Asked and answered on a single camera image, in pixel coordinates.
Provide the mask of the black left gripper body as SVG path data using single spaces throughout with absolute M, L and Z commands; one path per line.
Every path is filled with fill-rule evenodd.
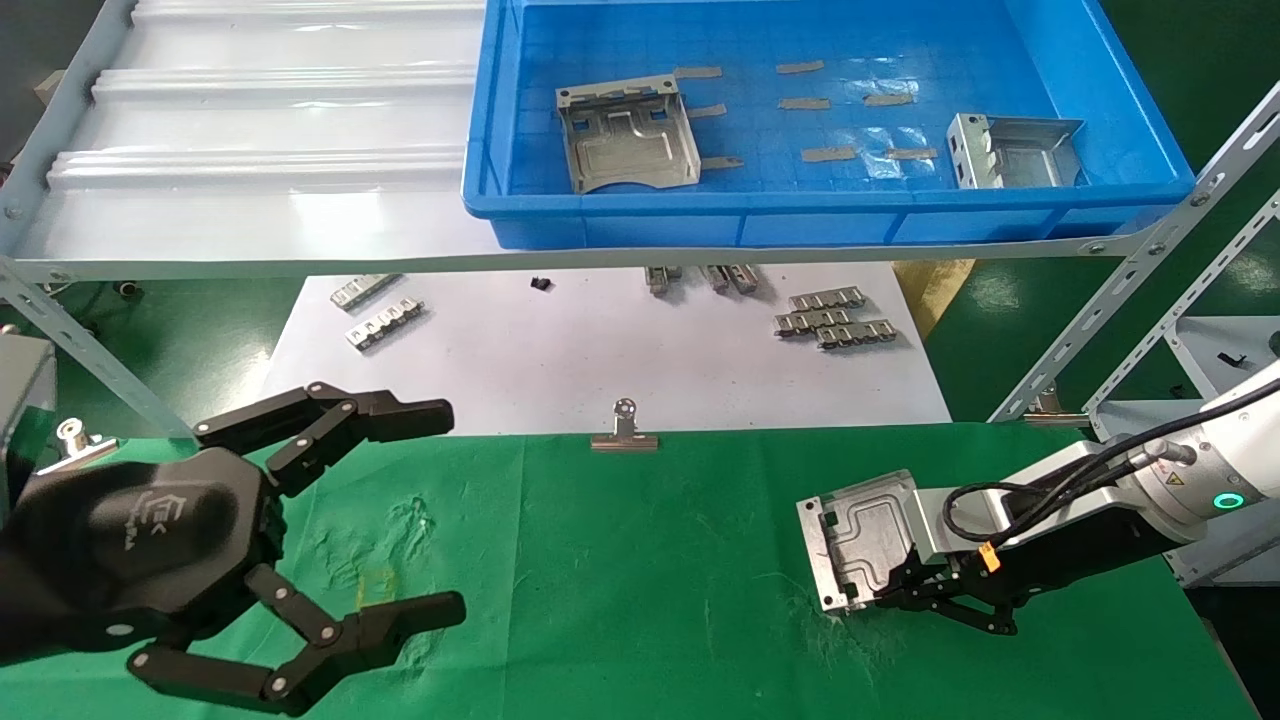
M 3 527 L 3 664 L 211 638 L 284 534 L 266 474 L 225 448 L 35 478 Z

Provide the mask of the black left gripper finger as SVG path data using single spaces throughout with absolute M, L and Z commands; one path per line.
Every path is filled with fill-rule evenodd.
M 265 462 L 275 495 L 296 497 L 365 441 L 443 436 L 454 428 L 444 398 L 402 402 L 390 391 L 349 393 L 323 382 L 274 395 L 195 424 L 202 448 L 239 456 L 280 448 Z
M 189 642 L 177 635 L 134 652 L 131 674 L 160 694 L 300 717 L 347 676 L 389 667 L 412 637 L 466 619 L 465 598 L 456 591 L 378 603 L 337 620 L 266 564 L 247 571 L 244 584 L 303 639 L 292 660 L 270 669 L 192 655 Z

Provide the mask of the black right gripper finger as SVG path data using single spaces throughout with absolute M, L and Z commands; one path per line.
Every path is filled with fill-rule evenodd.
M 878 591 L 878 607 L 904 612 L 933 612 L 991 635 L 1018 634 L 1014 594 L 979 571 L 942 571 L 902 565 Z

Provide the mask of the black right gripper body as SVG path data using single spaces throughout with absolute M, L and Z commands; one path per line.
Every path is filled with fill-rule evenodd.
M 1111 505 L 1027 541 L 996 550 L 1000 568 L 989 571 L 975 555 L 960 556 L 963 593 L 978 601 L 1028 601 L 1179 548 L 1181 544 L 1138 511 Z

